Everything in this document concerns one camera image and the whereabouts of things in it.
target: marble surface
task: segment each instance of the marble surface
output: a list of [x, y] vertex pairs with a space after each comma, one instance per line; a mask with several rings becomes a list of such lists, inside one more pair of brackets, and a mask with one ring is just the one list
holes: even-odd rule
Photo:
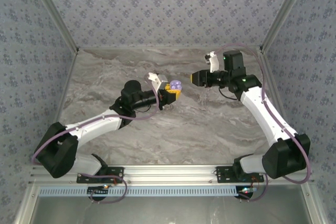
[[[120, 96], [128, 80], [139, 80], [143, 90], [150, 89], [143, 76], [155, 71], [168, 80], [182, 81], [179, 100], [148, 120], [134, 121], [90, 141], [79, 152], [98, 154], [108, 164], [225, 164], [244, 154], [264, 152], [266, 138], [239, 101], [225, 99], [216, 87], [205, 89], [190, 83], [191, 73], [209, 68], [204, 61], [209, 51], [81, 50], [60, 121], [70, 124], [100, 114]], [[244, 62], [247, 72], [261, 80], [254, 57], [244, 55]]]

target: black bracket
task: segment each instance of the black bracket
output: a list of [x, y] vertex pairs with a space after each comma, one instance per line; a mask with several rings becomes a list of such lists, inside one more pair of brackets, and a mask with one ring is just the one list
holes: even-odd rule
[[[114, 175], [119, 177], [124, 177], [124, 167], [107, 167], [106, 175]], [[81, 174], [77, 175], [78, 184], [121, 184], [120, 179], [113, 178], [91, 178], [86, 177]]]
[[264, 182], [264, 177], [259, 173], [250, 173], [248, 178], [241, 181], [237, 178], [232, 166], [217, 166], [215, 174], [218, 183], [255, 183], [254, 177], [259, 182]]

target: aluminum frame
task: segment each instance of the aluminum frame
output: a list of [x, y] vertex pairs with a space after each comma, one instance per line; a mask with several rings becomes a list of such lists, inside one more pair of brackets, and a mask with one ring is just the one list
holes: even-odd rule
[[[222, 186], [214, 174], [216, 166], [231, 165], [114, 165], [123, 166], [124, 179], [130, 186]], [[293, 179], [303, 179], [305, 171], [290, 175]], [[54, 179], [42, 166], [34, 166], [24, 199], [17, 214], [15, 224], [30, 223], [41, 187], [78, 186], [77, 174], [67, 174]], [[328, 224], [316, 185], [311, 180], [301, 186], [313, 224]], [[246, 183], [227, 183], [226, 185], [246, 185]], [[269, 186], [291, 185], [284, 178], [270, 179]]]

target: patterned wallpaper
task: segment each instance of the patterned wallpaper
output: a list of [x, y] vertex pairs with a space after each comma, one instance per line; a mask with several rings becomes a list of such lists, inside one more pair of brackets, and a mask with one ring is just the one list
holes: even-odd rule
[[40, 0], [0, 0], [0, 223], [12, 223], [30, 157], [55, 116], [72, 53]]
[[267, 52], [286, 115], [312, 140], [310, 159], [336, 223], [336, 0], [298, 0]]
[[53, 0], [78, 47], [261, 44], [283, 0]]

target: purple cable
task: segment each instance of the purple cable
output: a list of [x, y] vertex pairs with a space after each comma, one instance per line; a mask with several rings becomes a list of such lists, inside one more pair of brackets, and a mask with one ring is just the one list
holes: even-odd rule
[[123, 200], [126, 196], [126, 193], [127, 193], [127, 183], [126, 181], [122, 178], [122, 177], [119, 177], [119, 176], [116, 176], [116, 175], [90, 175], [90, 174], [86, 174], [86, 173], [82, 173], [81, 174], [82, 176], [85, 176], [85, 177], [90, 177], [90, 178], [116, 178], [116, 179], [119, 179], [121, 180], [124, 185], [125, 185], [125, 191], [124, 193], [118, 198], [118, 199], [115, 199], [115, 200], [110, 200], [110, 201], [96, 201], [93, 199], [93, 195], [95, 194], [95, 192], [97, 191], [97, 189], [93, 190], [91, 195], [90, 195], [90, 199], [92, 201], [92, 203], [97, 203], [97, 204], [112, 204], [112, 203], [117, 203], [121, 200]]
[[[153, 90], [153, 92], [154, 92], [154, 95], [155, 95], [156, 106], [155, 106], [155, 110], [154, 110], [153, 113], [151, 113], [151, 114], [149, 114], [149, 115], [147, 115], [147, 116], [143, 116], [143, 117], [141, 117], [141, 118], [130, 118], [130, 117], [128, 117], [128, 116], [124, 116], [124, 115], [106, 115], [105, 118], [122, 118], [122, 119], [127, 119], [127, 120], [140, 121], [140, 120], [146, 120], [146, 119], [149, 119], [149, 118], [151, 118], [153, 115], [155, 115], [155, 114], [157, 113], [157, 111], [159, 110], [159, 97], [158, 97], [158, 95], [157, 95], [157, 93], [156, 93], [156, 91], [155, 91], [153, 85], [150, 83], [150, 81], [149, 81], [147, 78], [145, 78], [145, 81], [151, 86], [151, 88], [152, 88], [152, 90]], [[41, 145], [41, 147], [40, 147], [40, 148], [33, 154], [32, 159], [31, 159], [32, 163], [33, 163], [34, 165], [40, 165], [40, 163], [36, 162], [36, 157], [37, 157], [37, 155], [38, 155], [38, 154], [39, 154], [39, 153], [40, 153], [40, 152], [41, 152], [41, 151], [42, 151], [48, 144], [50, 144], [50, 143], [51, 143], [52, 141], [54, 141], [55, 139], [59, 138], [60, 136], [63, 136], [63, 135], [66, 134], [66, 133], [69, 133], [69, 132], [71, 132], [71, 131], [75, 131], [76, 128], [82, 128], [82, 127], [84, 127], [84, 126], [86, 126], [86, 125], [88, 125], [88, 124], [90, 124], [90, 123], [94, 123], [94, 122], [99, 121], [99, 120], [103, 120], [103, 117], [92, 119], [92, 120], [90, 120], [90, 121], [88, 121], [88, 122], [85, 122], [85, 123], [83, 123], [83, 124], [78, 125], [77, 127], [72, 127], [72, 128], [70, 128], [70, 129], [67, 129], [67, 130], [65, 130], [65, 131], [62, 131], [62, 132], [58, 133], [57, 135], [51, 137], [51, 138], [48, 139], [43, 145]]]
[[266, 192], [267, 192], [267, 189], [268, 189], [268, 176], [267, 174], [265, 173], [265, 179], [266, 179], [266, 185], [265, 185], [265, 188], [264, 188], [264, 191], [262, 191], [262, 194], [260, 194], [257, 198], [255, 199], [250, 199], [249, 197], [247, 197], [246, 195], [244, 194], [240, 194], [238, 193], [240, 196], [246, 198], [248, 201], [250, 202], [253, 202], [253, 201], [257, 201], [257, 200], [260, 200], [261, 198], [263, 198], [263, 196], [265, 196]]
[[293, 142], [296, 144], [296, 146], [299, 148], [300, 152], [303, 155], [304, 161], [306, 161], [306, 166], [307, 166], [307, 174], [306, 177], [301, 180], [301, 181], [296, 181], [293, 180], [291, 178], [288, 178], [287, 176], [284, 176], [284, 178], [294, 184], [303, 184], [305, 182], [307, 182], [309, 180], [310, 174], [311, 174], [311, 167], [310, 167], [310, 162], [308, 159], [308, 156], [305, 152], [305, 150], [303, 149], [303, 147], [301, 146], [301, 144], [297, 141], [297, 139], [285, 128], [285, 126], [277, 119], [277, 117], [273, 114], [272, 110], [269, 108], [267, 101], [265, 100], [265, 86], [266, 86], [266, 79], [264, 77], [264, 68], [261, 64], [261, 62], [259, 61], [258, 56], [246, 45], [241, 44], [241, 43], [232, 43], [232, 44], [226, 44], [224, 47], [219, 48], [217, 51], [215, 51], [215, 53], [220, 52], [221, 50], [230, 47], [230, 46], [238, 46], [238, 47], [244, 47], [245, 49], [247, 49], [249, 52], [251, 52], [253, 54], [253, 56], [256, 58], [259, 66], [260, 66], [260, 70], [261, 70], [261, 75], [263, 76], [263, 85], [262, 85], [262, 89], [261, 89], [261, 98], [263, 100], [264, 106], [267, 110], [267, 112], [270, 114], [270, 116], [274, 119], [274, 121], [276, 121], [276, 123], [280, 126], [281, 129], [283, 129], [284, 132], [287, 133], [287, 135], [293, 140]]

